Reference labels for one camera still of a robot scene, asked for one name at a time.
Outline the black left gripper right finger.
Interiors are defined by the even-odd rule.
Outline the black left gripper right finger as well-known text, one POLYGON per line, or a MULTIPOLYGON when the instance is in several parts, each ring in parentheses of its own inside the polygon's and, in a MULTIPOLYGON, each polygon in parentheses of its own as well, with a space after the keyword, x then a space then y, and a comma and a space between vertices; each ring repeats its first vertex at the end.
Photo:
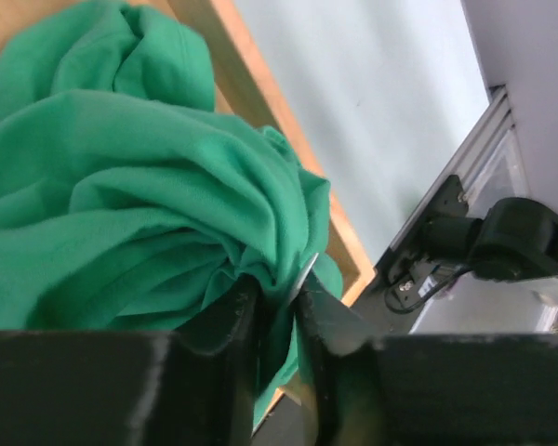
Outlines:
POLYGON ((295 315, 308 445, 558 445, 557 334, 381 335, 314 275, 295 315))

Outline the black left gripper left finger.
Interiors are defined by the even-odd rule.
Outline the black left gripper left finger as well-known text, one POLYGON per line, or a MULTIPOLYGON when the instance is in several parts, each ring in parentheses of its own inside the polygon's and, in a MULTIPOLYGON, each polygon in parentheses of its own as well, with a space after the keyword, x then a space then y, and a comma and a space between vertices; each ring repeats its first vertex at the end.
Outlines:
POLYGON ((174 331, 0 331, 0 445, 247 445, 256 279, 174 331))

